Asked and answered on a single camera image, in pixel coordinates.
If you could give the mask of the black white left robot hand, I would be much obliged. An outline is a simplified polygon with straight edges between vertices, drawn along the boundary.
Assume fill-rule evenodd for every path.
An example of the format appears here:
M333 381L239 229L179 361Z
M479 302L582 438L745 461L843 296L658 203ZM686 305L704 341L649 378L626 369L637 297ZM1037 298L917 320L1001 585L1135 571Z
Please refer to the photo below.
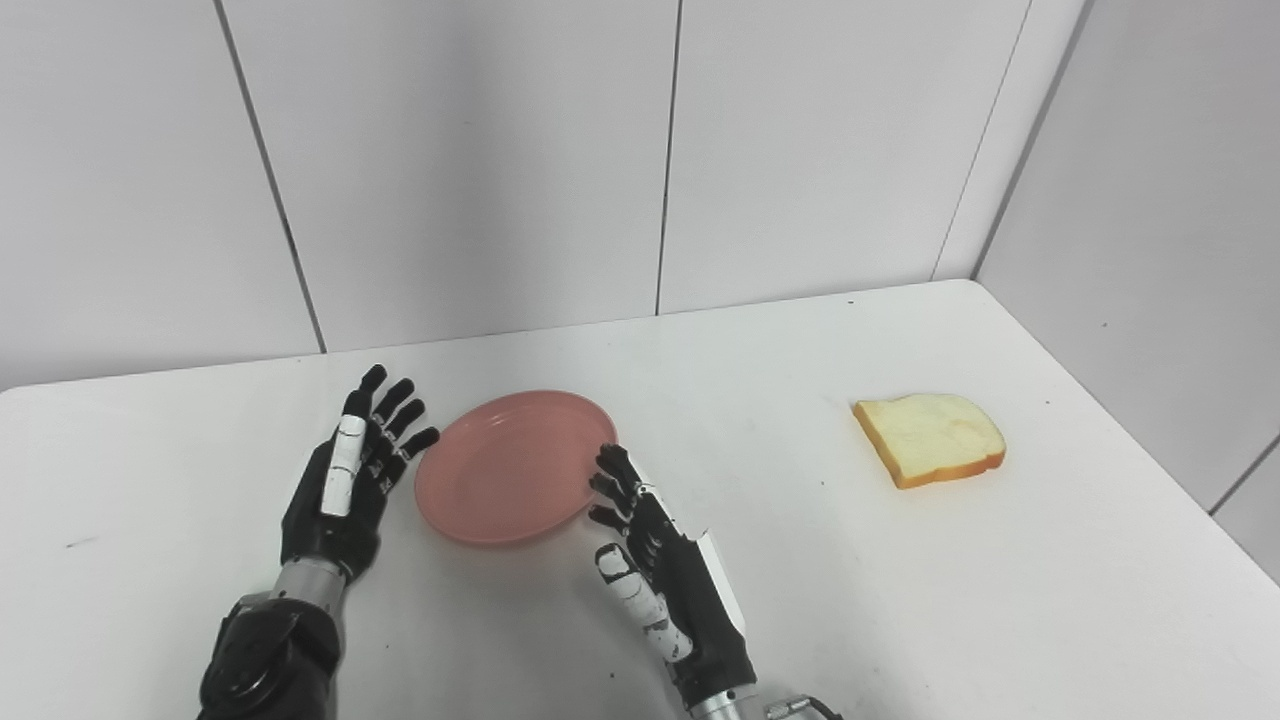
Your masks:
M282 519L282 564L320 559L333 564L348 583L372 565L390 492L408 465L440 438L435 427L406 436L426 407L410 378L385 389L387 378L381 364L370 366L348 393L335 429L311 452ZM323 501L338 443L351 448L352 462L340 471L348 480L349 502L346 512L332 514L324 511Z

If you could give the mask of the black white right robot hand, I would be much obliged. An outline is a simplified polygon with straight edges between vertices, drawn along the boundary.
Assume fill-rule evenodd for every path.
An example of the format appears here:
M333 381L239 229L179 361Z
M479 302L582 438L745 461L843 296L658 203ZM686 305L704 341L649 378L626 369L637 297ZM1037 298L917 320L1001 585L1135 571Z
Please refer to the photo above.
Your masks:
M744 698L756 674L710 533L682 532L622 446L603 445L595 464L589 487L607 502L588 516L618 536L596 550L598 574L668 667L689 712Z

